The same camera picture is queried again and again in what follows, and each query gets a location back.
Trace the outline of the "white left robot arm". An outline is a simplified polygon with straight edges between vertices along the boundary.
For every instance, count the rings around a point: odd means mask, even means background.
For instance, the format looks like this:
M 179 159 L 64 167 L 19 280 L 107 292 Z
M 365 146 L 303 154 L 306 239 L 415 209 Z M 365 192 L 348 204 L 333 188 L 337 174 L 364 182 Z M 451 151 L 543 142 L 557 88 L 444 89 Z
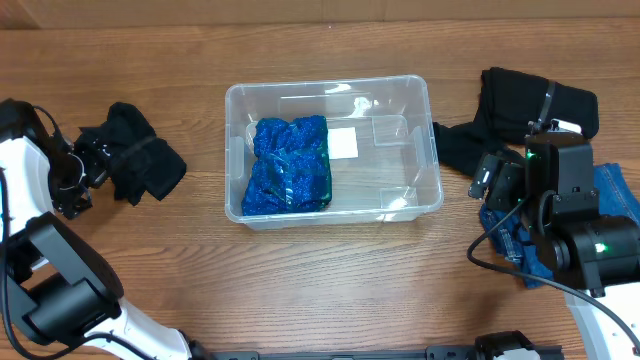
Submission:
M 122 359 L 205 359 L 182 331 L 133 306 L 108 262 L 69 226 L 111 181 L 117 199 L 168 195 L 186 172 L 183 159 L 133 105 L 117 102 L 106 121 L 74 141 L 43 108 L 1 104 L 1 316 L 11 344 L 20 336 L 82 346 Z

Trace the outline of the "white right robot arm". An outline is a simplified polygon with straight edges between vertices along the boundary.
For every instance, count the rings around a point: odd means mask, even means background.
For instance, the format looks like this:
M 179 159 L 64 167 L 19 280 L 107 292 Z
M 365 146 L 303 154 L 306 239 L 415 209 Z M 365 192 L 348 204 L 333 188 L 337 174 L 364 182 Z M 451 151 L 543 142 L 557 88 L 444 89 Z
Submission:
M 517 161 L 486 153 L 469 195 L 518 214 L 548 285 L 565 294 L 590 359 L 639 356 L 639 227 L 603 215 L 589 141 L 571 132 L 527 137 Z

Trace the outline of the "blue green sequin cloth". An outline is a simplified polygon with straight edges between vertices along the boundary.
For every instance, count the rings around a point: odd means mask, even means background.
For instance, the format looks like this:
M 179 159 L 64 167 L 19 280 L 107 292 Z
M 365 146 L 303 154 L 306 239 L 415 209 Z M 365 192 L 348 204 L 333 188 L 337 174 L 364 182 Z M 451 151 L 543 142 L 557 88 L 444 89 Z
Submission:
M 330 204 L 324 116 L 263 118 L 256 125 L 253 145 L 256 161 L 241 202 L 245 216 L 318 212 Z

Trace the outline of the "black banded cloth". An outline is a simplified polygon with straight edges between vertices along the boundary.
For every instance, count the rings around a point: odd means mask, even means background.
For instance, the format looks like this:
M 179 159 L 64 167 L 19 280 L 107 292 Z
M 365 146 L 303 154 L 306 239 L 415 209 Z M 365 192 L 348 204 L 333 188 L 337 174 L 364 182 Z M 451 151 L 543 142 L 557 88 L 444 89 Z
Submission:
M 492 67 L 481 75 L 473 128 L 493 139 L 522 144 L 531 122 L 553 119 L 581 127 L 590 139 L 599 130 L 597 96 L 544 77 Z

